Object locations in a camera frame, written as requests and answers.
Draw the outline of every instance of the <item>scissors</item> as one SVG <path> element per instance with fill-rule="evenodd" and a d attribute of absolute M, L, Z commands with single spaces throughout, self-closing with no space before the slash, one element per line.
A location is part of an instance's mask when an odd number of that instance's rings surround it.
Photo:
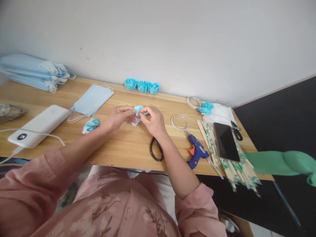
<path fill-rule="evenodd" d="M 157 157 L 155 157 L 154 153 L 152 152 L 152 145 L 154 144 L 154 142 L 156 143 L 158 149 L 159 149 L 159 152 L 161 154 L 161 159 L 158 159 Z M 162 151 L 162 148 L 159 144 L 159 142 L 156 140 L 155 137 L 152 137 L 152 140 L 151 140 L 151 143 L 150 143 L 150 153 L 151 153 L 151 156 L 156 160 L 156 161 L 162 161 L 164 159 L 164 153 Z"/>

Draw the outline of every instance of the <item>black surface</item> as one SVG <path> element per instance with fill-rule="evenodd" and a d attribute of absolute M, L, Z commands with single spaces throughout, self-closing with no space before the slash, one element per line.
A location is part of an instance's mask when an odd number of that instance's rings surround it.
<path fill-rule="evenodd" d="M 213 200 L 218 209 L 229 212 L 284 236 L 302 236 L 287 211 L 272 181 L 262 180 L 257 197 L 243 185 L 233 192 L 229 181 L 220 177 L 197 175 L 200 182 L 214 190 Z"/>
<path fill-rule="evenodd" d="M 316 158 L 316 77 L 234 111 L 258 151 L 297 150 Z M 307 231 L 307 236 L 316 236 L 316 188 L 306 183 L 305 175 L 274 177 Z M 270 216 L 280 220 L 285 218 L 284 213 L 277 209 L 271 210 Z M 279 228 L 282 230 L 292 225 L 286 222 L 286 226 L 280 225 Z"/>

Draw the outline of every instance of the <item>white wall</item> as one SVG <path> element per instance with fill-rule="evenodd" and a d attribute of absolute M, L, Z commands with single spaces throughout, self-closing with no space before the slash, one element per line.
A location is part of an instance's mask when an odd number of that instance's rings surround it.
<path fill-rule="evenodd" d="M 315 0 L 2 0 L 0 55 L 234 106 L 316 73 L 315 10 Z"/>

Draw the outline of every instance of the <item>green fabric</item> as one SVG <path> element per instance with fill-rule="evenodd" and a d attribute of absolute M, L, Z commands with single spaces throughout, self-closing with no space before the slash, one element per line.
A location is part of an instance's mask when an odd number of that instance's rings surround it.
<path fill-rule="evenodd" d="M 300 151 L 287 151 L 283 153 L 285 162 L 292 170 L 310 174 L 316 172 L 316 161 L 309 155 Z"/>
<path fill-rule="evenodd" d="M 247 159 L 254 166 L 254 170 L 261 174 L 276 175 L 298 175 L 299 173 L 291 169 L 283 158 L 283 152 L 261 151 L 246 153 Z"/>
<path fill-rule="evenodd" d="M 307 183 L 316 187 L 316 172 L 311 173 L 308 177 L 307 177 Z"/>
<path fill-rule="evenodd" d="M 316 187 L 316 161 L 300 151 L 261 151 L 246 153 L 257 173 L 275 175 L 306 174 L 307 183 Z"/>

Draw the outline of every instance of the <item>surgical mask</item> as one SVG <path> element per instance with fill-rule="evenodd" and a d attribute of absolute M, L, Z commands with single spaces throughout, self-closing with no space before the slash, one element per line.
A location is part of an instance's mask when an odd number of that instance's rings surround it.
<path fill-rule="evenodd" d="M 114 92 L 111 87 L 93 84 L 70 109 L 71 111 L 84 114 L 84 116 L 79 116 L 74 119 L 71 119 L 70 116 L 67 121 L 69 123 L 75 123 L 84 117 L 94 115 L 113 94 Z"/>
<path fill-rule="evenodd" d="M 25 54 L 1 57 L 0 71 L 7 74 L 12 81 L 53 93 L 58 85 L 65 84 L 70 78 L 70 72 L 63 64 Z"/>

